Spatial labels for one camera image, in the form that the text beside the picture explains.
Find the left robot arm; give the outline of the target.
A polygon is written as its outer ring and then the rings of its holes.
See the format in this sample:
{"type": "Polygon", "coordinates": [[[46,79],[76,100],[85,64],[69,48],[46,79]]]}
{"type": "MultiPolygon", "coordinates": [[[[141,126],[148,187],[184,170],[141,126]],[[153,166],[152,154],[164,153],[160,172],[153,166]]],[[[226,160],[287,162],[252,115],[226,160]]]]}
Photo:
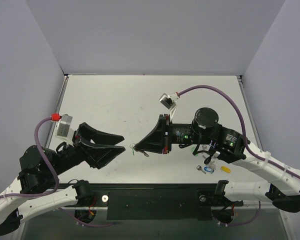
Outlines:
{"type": "Polygon", "coordinates": [[[55,136],[62,141],[55,150],[39,150],[35,144],[25,151],[19,159],[21,171],[0,193],[0,236],[56,208],[92,204],[96,197],[87,180],[53,191],[58,175],[82,162],[99,170],[126,150],[119,145],[124,140],[122,135],[96,130],[85,122],[73,130],[69,123],[59,121],[55,136]]]}

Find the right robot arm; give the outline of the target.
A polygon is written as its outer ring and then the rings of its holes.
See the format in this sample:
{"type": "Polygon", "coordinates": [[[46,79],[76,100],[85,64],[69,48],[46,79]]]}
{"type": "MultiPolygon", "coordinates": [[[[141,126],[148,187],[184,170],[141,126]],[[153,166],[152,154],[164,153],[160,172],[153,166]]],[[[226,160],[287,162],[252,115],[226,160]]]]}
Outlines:
{"type": "Polygon", "coordinates": [[[205,165],[220,160],[262,178],[259,182],[219,180],[213,192],[216,203],[260,201],[286,212],[300,212],[300,170],[279,162],[218,121],[218,114],[208,107],[198,109],[191,123],[173,123],[170,115],[161,114],[154,129],[133,148],[144,155],[168,154],[173,145],[181,149],[194,145],[193,155],[208,155],[205,165]]]}

